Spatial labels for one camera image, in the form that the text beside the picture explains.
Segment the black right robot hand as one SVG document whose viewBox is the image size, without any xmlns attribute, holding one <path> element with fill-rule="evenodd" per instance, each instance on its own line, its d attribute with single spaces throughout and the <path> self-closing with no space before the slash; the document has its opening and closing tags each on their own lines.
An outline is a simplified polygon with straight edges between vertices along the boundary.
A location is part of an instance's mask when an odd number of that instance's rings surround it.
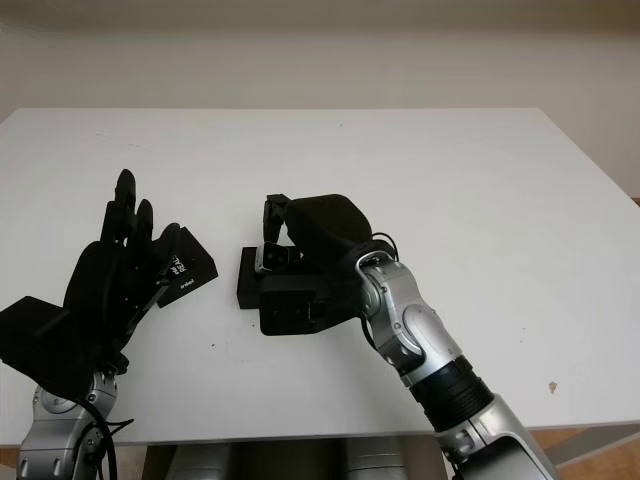
<svg viewBox="0 0 640 480">
<path fill-rule="evenodd" d="M 369 221 L 347 197 L 327 194 L 291 199 L 271 194 L 264 203 L 260 274 L 320 274 L 358 281 L 354 256 L 372 240 Z"/>
</svg>

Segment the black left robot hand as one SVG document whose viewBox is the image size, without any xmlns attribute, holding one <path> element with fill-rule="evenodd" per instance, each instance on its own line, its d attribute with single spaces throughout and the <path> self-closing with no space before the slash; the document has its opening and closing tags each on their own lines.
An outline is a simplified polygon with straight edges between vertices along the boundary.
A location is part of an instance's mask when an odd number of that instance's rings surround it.
<svg viewBox="0 0 640 480">
<path fill-rule="evenodd" d="M 169 224 L 157 239 L 152 233 L 153 207 L 146 199 L 136 201 L 135 177 L 124 169 L 100 237 L 82 251 L 63 301 L 80 322 L 89 360 L 100 370 L 127 371 L 122 350 L 175 278 L 171 264 L 181 226 Z"/>
</svg>

